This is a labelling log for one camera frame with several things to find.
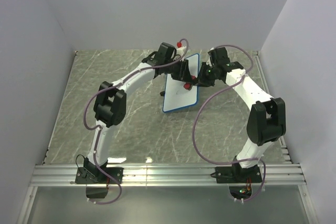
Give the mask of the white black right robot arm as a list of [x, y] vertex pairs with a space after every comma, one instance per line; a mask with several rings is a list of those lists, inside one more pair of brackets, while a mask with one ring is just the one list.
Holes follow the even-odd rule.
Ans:
[[286, 132], [286, 105], [283, 99], [274, 98], [265, 92], [248, 75], [252, 68], [245, 69], [239, 62], [231, 61], [226, 46], [212, 48], [209, 59], [202, 63], [196, 83], [209, 87], [216, 80], [223, 81], [227, 87], [211, 95], [204, 103], [217, 95], [234, 90], [249, 109], [246, 125], [248, 139], [242, 150], [232, 161], [232, 177], [238, 182], [250, 176], [266, 149]]

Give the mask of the blue framed small whiteboard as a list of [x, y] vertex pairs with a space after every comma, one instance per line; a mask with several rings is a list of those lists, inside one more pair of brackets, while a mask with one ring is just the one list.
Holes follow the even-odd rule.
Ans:
[[[200, 54], [196, 53], [186, 58], [192, 77], [197, 77], [200, 66]], [[185, 82], [173, 80], [171, 75], [166, 76], [165, 94], [163, 99], [164, 113], [194, 106], [198, 102], [198, 87], [192, 86], [190, 90], [184, 88]]]

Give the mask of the red whiteboard eraser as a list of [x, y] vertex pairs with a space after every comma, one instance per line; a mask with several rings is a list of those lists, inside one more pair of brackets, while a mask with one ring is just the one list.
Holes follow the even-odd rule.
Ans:
[[183, 85], [183, 88], [186, 89], [186, 90], [190, 90], [192, 88], [192, 85], [190, 83], [185, 83]]

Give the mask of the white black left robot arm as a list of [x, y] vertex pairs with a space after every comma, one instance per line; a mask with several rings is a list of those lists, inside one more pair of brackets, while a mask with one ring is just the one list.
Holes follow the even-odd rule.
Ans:
[[190, 73], [188, 61], [185, 59], [188, 48], [185, 38], [178, 41], [176, 46], [161, 43], [157, 51], [143, 58], [125, 77], [112, 83], [103, 82], [99, 91], [90, 99], [94, 102], [96, 124], [90, 127], [84, 121], [84, 126], [90, 131], [95, 131], [95, 139], [88, 156], [84, 159], [83, 167], [94, 183], [100, 183], [106, 178], [107, 145], [110, 143], [108, 135], [124, 119], [128, 96], [161, 74], [170, 75], [189, 90], [196, 85], [196, 77]]

